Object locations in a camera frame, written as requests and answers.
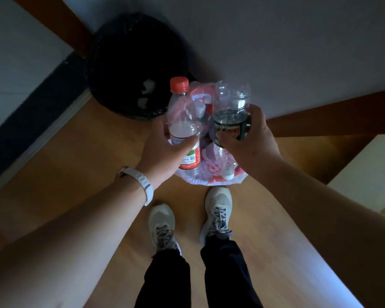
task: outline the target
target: pants leg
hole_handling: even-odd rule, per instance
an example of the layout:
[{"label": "pants leg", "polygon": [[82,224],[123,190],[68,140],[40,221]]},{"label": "pants leg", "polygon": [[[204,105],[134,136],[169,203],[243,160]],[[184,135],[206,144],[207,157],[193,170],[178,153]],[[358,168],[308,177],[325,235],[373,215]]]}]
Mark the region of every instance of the pants leg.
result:
[{"label": "pants leg", "polygon": [[230,241],[225,234],[213,235],[207,238],[201,257],[206,268],[205,289],[209,308],[262,308],[237,243]]},{"label": "pants leg", "polygon": [[135,308],[141,307],[191,307],[190,265],[177,250],[154,255],[135,302]]}]

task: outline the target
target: wooden floor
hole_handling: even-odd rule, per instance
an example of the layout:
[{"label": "wooden floor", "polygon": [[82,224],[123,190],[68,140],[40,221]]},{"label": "wooden floor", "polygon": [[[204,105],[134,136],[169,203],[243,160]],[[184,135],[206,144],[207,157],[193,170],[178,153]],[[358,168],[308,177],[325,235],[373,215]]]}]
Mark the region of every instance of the wooden floor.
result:
[{"label": "wooden floor", "polygon": [[[147,122],[129,120],[89,101],[0,191],[0,247],[98,192],[121,166],[134,166],[149,129]],[[328,182],[370,139],[280,138],[278,144],[287,160]],[[248,177],[230,189],[233,239],[266,308],[359,306],[263,186]],[[193,307],[207,306],[199,244],[207,191],[174,176],[155,192],[175,213],[176,237],[191,267]],[[154,254],[147,229],[149,208],[142,209],[124,237],[87,308],[134,306]],[[228,292],[228,281],[220,283]]]}]

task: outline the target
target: leg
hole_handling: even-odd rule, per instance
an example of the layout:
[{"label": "leg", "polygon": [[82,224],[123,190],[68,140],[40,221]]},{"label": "leg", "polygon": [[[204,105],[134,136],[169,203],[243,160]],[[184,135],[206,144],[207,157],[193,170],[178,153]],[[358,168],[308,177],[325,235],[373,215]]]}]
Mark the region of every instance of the leg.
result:
[{"label": "leg", "polygon": [[209,308],[242,307],[262,308],[252,287],[247,264],[237,243],[230,241],[228,221],[232,198],[228,188],[214,187],[205,199],[208,220],[201,231],[201,250],[204,261],[205,289]]},{"label": "leg", "polygon": [[153,207],[149,229],[156,249],[135,307],[191,307],[190,266],[174,237],[175,218],[166,204]]}]

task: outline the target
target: left hand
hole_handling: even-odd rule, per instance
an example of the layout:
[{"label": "left hand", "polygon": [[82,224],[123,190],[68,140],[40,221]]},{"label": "left hand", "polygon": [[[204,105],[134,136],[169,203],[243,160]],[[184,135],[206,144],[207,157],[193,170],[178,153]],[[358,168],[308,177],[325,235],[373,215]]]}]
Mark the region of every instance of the left hand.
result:
[{"label": "left hand", "polygon": [[193,135],[178,145],[171,145],[165,137],[166,122],[165,115],[154,119],[141,160],[135,168],[148,178],[154,190],[177,171],[183,157],[193,149],[199,139]]}]

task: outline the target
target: clear plastic bag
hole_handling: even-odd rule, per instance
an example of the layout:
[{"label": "clear plastic bag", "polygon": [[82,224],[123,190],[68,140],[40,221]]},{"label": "clear plastic bag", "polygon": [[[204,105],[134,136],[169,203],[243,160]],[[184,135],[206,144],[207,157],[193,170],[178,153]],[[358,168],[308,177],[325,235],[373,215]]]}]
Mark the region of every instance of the clear plastic bag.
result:
[{"label": "clear plastic bag", "polygon": [[183,170],[178,169],[176,175],[186,182],[194,185],[205,186],[226,186],[240,184],[248,174],[238,165],[234,172],[234,178],[225,180],[221,177],[220,167],[213,157],[213,119],[212,119],[212,99],[215,83],[201,84],[191,82],[189,93],[194,101],[203,102],[206,105],[206,112],[200,126],[200,165],[199,174],[194,178],[184,175]]}]

